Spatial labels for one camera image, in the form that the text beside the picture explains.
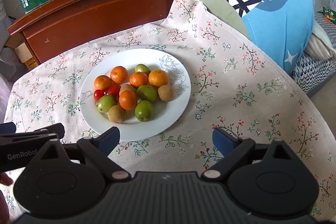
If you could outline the person's left hand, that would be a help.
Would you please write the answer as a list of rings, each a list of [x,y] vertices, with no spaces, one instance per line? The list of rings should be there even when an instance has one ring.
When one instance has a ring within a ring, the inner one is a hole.
[[[13,180],[9,178],[7,174],[1,173],[0,183],[5,186],[10,186]],[[10,223],[9,209],[2,192],[0,192],[0,212],[0,224]]]

